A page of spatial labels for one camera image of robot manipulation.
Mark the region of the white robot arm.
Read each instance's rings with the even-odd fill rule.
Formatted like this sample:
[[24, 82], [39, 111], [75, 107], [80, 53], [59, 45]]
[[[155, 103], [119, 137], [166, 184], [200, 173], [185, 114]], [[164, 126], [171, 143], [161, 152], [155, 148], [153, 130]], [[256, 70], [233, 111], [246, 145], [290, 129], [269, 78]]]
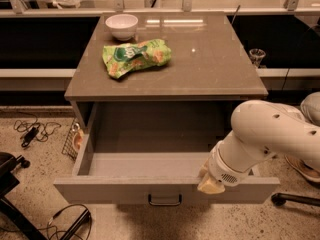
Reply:
[[276, 154], [285, 155], [306, 180], [320, 182], [319, 92], [308, 95], [298, 108], [262, 100], [238, 105], [231, 116], [231, 132], [200, 169], [197, 190], [220, 194]]

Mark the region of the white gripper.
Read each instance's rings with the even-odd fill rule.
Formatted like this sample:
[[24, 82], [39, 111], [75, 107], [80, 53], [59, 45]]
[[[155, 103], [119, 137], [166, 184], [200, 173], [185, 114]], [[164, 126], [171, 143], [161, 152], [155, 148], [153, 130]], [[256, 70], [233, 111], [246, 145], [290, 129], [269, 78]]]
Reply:
[[239, 185], [252, 166], [253, 160], [241, 143], [219, 141], [212, 149], [209, 160], [199, 170], [202, 180], [197, 190], [209, 195], [221, 194], [225, 191], [224, 185]]

